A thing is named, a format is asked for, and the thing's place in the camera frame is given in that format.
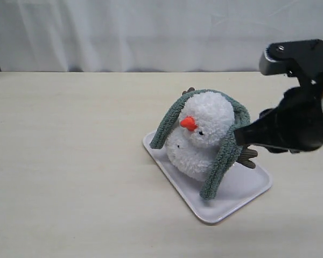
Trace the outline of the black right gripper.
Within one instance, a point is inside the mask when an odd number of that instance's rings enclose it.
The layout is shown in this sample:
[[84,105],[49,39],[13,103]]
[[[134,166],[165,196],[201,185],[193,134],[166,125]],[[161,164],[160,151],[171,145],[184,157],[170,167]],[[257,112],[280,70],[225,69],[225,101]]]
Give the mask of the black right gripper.
[[234,130],[238,145],[259,145],[271,153],[310,152],[323,146],[323,87],[292,88],[277,107]]

